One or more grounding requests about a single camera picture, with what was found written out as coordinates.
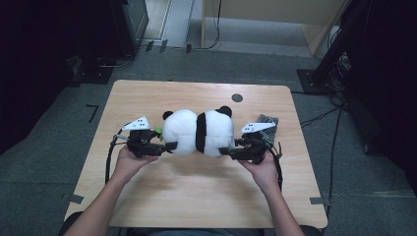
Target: black ear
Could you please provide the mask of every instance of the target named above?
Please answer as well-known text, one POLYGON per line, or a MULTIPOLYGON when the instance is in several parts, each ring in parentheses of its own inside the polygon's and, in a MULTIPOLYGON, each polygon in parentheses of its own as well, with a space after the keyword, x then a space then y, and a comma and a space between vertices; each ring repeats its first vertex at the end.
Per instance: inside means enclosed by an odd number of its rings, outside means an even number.
POLYGON ((172 115, 174 112, 172 111, 165 111, 162 115, 163 120, 166 120, 170 115, 172 115))
POLYGON ((228 106, 222 106, 220 107, 220 109, 216 109, 215 111, 221 114, 225 114, 228 117, 232 118, 232 109, 230 109, 230 107, 228 106))

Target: stuffed animal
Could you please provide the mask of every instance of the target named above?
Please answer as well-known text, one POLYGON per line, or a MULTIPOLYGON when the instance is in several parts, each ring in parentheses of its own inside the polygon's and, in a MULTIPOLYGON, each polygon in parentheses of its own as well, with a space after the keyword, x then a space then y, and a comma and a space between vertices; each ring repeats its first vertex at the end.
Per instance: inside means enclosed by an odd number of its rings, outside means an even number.
POLYGON ((234 147, 232 111, 228 106, 206 111, 199 116, 191 110, 182 109, 163 114, 163 140, 177 142, 173 153, 189 155, 193 151, 208 156, 221 156, 219 148, 234 147))

